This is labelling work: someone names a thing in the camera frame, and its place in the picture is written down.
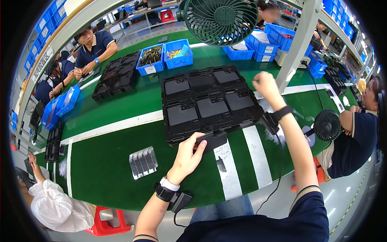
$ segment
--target green workbench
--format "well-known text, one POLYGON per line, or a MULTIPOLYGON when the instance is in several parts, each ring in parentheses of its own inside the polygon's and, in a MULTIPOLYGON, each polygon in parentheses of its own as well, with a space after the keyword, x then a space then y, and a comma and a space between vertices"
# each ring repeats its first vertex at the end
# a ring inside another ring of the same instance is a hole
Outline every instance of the green workbench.
MULTIPOLYGON (((101 64, 101 73, 109 61, 157 44, 160 38, 161 36, 148 39, 120 50, 101 64)), ((182 38, 188 38, 190 44, 198 43, 188 31, 168 34, 170 41, 182 38)), ((164 122, 160 111, 159 80, 161 77, 192 69, 233 64, 246 79, 249 87, 253 88, 251 81, 255 74, 260 71, 268 71, 276 77, 280 70, 276 62, 230 61, 225 52, 218 47, 198 47, 193 48, 192 52, 194 58, 192 66, 172 70, 165 68, 161 75, 153 78, 150 77, 151 75, 139 77, 133 91, 95 102, 91 95, 97 82, 89 83, 90 85, 82 90, 74 110, 62 119, 66 122, 62 143, 66 144, 65 156, 68 156, 67 160, 70 161, 68 164, 70 173, 67 175, 67 180, 59 176, 58 165, 56 166, 56 182, 65 191, 68 190, 73 198, 99 206, 126 210, 141 210, 146 204, 153 193, 152 184, 166 175, 178 150, 178 147, 170 147, 165 141, 164 122), (128 161, 129 155, 149 146, 154 148, 159 165, 157 171, 134 180, 128 161)), ((92 77, 87 79, 83 85, 91 80, 93 80, 92 77)), ((321 78, 316 79, 316 83, 327 84, 327 81, 321 78)), ((302 85, 313 85, 313 81, 307 70, 298 69, 288 86, 302 85)), ((319 94, 325 109, 331 108, 339 112, 334 101, 329 98, 324 89, 319 90, 319 94)), ((343 96, 348 98, 351 105, 356 105, 356 100, 350 90, 345 95, 339 96, 341 102, 343 96)), ((284 98, 287 104, 304 117, 316 117, 322 110, 315 90, 286 94, 284 98)), ((301 117, 298 117, 297 122, 301 127, 313 124, 313 121, 307 121, 301 117)), ((282 167, 283 175, 294 170, 287 146, 282 152, 281 145, 268 140, 263 125, 256 125, 256 130, 257 139, 260 139, 259 143, 262 143, 264 150, 259 154, 254 153, 256 151, 252 150, 246 141, 246 130, 234 131, 227 135, 243 194, 262 188, 258 185, 259 177, 254 165, 257 157, 265 157, 264 160, 267 160, 270 182, 279 178, 282 167)), ((312 147, 313 155, 317 155, 328 145, 328 142, 316 139, 316 144, 312 147)), ((44 154, 38 154, 37 158, 38 163, 45 167, 44 154)), ((225 191, 228 188, 223 187, 216 160, 214 151, 204 154, 195 172, 182 182, 181 189, 193 194, 193 199, 187 208, 225 200, 225 191)), ((49 164, 49 170, 52 171, 52 169, 53 164, 49 164)))

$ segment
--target green fan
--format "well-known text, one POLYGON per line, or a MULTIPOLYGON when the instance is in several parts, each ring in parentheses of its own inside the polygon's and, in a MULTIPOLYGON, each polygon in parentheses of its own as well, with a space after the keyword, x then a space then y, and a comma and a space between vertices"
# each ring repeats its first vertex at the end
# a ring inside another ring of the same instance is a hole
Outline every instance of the green fan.
POLYGON ((258 9, 255 0, 182 0, 176 16, 198 40, 224 47, 253 32, 258 9))

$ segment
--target yellow component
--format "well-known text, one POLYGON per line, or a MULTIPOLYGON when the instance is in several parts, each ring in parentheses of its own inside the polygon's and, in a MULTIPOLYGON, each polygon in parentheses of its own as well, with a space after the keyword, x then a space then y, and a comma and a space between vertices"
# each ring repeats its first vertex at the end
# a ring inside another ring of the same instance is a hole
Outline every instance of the yellow component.
POLYGON ((358 89, 359 89, 359 92, 364 92, 365 91, 365 80, 363 78, 361 78, 358 82, 358 89))

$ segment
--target white watch band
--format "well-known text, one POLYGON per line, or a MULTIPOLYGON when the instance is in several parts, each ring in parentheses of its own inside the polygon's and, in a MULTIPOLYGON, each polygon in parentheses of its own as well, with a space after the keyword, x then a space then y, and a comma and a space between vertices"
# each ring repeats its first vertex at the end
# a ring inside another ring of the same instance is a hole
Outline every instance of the white watch band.
POLYGON ((160 186, 168 188, 171 191, 177 192, 180 188, 180 185, 176 186, 172 183, 170 183, 167 178, 163 177, 160 181, 160 186))

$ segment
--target workstation table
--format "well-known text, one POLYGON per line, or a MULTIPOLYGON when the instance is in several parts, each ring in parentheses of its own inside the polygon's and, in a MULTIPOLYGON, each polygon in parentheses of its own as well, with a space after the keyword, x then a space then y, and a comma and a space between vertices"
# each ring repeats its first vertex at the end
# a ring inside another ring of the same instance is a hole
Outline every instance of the workstation table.
MULTIPOLYGON (((109 61, 155 45, 161 37, 147 39, 118 51, 101 63, 101 73, 109 61)), ((168 34, 170 41, 183 38, 187 38, 191 45, 199 43, 189 31, 168 34)), ((75 199, 99 206, 141 210, 154 192, 151 189, 153 183, 167 174, 178 150, 178 147, 170 147, 165 140, 161 77, 233 64, 253 89, 251 81, 257 73, 267 71, 276 77, 280 70, 276 62, 231 61, 220 47, 202 46, 192 48, 192 52, 193 65, 172 70, 165 68, 159 76, 139 76, 134 90, 98 102, 91 98, 98 78, 91 77, 83 83, 77 104, 62 118, 65 129, 61 144, 65 144, 65 155, 60 159, 67 158, 67 178, 59 175, 56 165, 55 180, 65 192, 75 199), (129 155, 150 146, 154 148, 159 165, 157 171, 134 180, 129 155)), ((76 83, 77 80, 73 80, 66 90, 76 83)), ((325 78, 316 79, 316 83, 318 86, 328 85, 325 78)), ((304 117, 298 116, 300 127, 311 126, 313 121, 307 121, 305 117, 316 117, 322 110, 316 90, 313 89, 313 80, 307 70, 298 69, 285 90, 288 94, 283 95, 287 104, 304 117)), ((330 108, 339 113, 325 89, 318 92, 324 109, 330 108)), ((339 96, 342 103, 344 96, 350 105, 357 105, 350 90, 339 96)), ((253 192, 276 181, 282 167, 282 176, 294 170, 287 146, 282 151, 281 145, 268 140, 263 125, 234 131, 228 133, 227 137, 228 143, 204 154, 197 169, 181 183, 182 191, 193 194, 186 208, 218 203, 253 192), (228 173, 223 179, 216 165, 219 156, 228 173)), ((311 148, 313 156, 328 145, 329 142, 316 139, 311 148)), ((46 167, 44 153, 37 155, 37 161, 46 167)), ((48 168, 52 172, 54 165, 50 163, 48 168)))

